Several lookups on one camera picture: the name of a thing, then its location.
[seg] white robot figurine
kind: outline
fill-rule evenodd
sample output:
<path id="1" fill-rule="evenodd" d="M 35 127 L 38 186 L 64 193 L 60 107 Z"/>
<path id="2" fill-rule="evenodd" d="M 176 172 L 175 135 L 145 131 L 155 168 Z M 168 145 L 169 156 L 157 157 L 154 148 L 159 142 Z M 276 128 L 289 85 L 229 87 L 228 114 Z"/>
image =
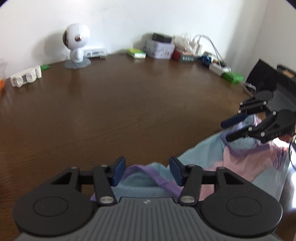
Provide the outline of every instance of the white robot figurine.
<path id="1" fill-rule="evenodd" d="M 66 61 L 65 68 L 80 69 L 91 64 L 88 58 L 84 57 L 84 47 L 90 38 L 89 28 L 85 24 L 74 23 L 67 27 L 63 34 L 63 43 L 70 49 L 71 60 Z"/>

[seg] black circular pad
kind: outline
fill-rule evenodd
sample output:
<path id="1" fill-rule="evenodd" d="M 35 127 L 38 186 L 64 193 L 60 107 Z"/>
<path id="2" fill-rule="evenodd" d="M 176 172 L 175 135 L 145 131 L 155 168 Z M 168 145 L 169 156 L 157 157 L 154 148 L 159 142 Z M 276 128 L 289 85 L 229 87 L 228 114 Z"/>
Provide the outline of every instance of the black circular pad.
<path id="1" fill-rule="evenodd" d="M 282 207 L 251 184 L 227 185 L 203 201 L 201 213 L 217 231 L 250 238 L 273 232 L 281 220 Z"/>
<path id="2" fill-rule="evenodd" d="M 251 217 L 260 212 L 261 205 L 249 197 L 235 197 L 226 203 L 229 212 L 236 216 Z"/>
<path id="3" fill-rule="evenodd" d="M 61 215 L 68 208 L 68 202 L 60 197 L 46 197 L 35 202 L 33 209 L 45 217 Z"/>
<path id="4" fill-rule="evenodd" d="M 255 94 L 255 97 L 256 100 L 268 101 L 274 97 L 274 94 L 271 91 L 264 90 Z"/>
<path id="5" fill-rule="evenodd" d="M 84 226 L 93 215 L 92 202 L 63 185 L 33 190 L 16 201 L 12 215 L 22 232 L 60 236 Z"/>

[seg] pink cloth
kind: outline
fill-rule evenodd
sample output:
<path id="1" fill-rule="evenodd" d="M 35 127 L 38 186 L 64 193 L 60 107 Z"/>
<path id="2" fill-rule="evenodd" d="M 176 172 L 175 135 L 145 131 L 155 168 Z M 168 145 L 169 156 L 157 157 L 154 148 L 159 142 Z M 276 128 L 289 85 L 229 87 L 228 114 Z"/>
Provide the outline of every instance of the pink cloth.
<path id="1" fill-rule="evenodd" d="M 270 145 L 268 149 L 260 152 L 249 153 L 246 156 L 234 156 L 231 155 L 229 147 L 226 146 L 223 153 L 223 161 L 215 162 L 208 171 L 216 171 L 217 167 L 226 167 L 251 182 L 266 168 L 274 166 L 275 160 L 279 159 L 279 153 L 285 154 L 286 148 Z M 200 201 L 213 192 L 214 185 L 202 185 Z"/>

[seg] gray gripper base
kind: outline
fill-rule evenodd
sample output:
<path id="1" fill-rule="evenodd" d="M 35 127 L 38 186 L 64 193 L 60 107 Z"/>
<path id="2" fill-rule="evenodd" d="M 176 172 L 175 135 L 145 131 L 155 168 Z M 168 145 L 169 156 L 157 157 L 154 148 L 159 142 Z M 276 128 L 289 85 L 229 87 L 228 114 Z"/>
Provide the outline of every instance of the gray gripper base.
<path id="1" fill-rule="evenodd" d="M 83 58 L 81 63 L 75 64 L 72 60 L 67 60 L 64 64 L 66 69 L 83 69 L 91 64 L 91 61 L 88 58 Z"/>
<path id="2" fill-rule="evenodd" d="M 81 229 L 60 237 L 38 238 L 22 233 L 16 241 L 279 241 L 273 234 L 254 239 L 229 237 L 209 228 L 192 207 L 172 198 L 122 198 L 101 207 Z"/>

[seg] purple strip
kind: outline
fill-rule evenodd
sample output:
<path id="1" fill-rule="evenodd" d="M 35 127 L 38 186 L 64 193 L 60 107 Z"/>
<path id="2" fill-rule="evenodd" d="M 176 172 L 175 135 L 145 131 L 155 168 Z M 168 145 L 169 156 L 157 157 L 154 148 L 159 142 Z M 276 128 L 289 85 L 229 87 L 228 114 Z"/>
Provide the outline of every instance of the purple strip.
<path id="1" fill-rule="evenodd" d="M 183 188 L 178 186 L 175 181 L 167 181 L 159 174 L 158 171 L 150 166 L 132 165 L 128 169 L 126 169 L 121 180 L 126 179 L 128 176 L 139 170 L 144 171 L 156 182 L 157 185 L 159 185 L 164 190 L 172 193 L 175 197 L 180 196 Z"/>

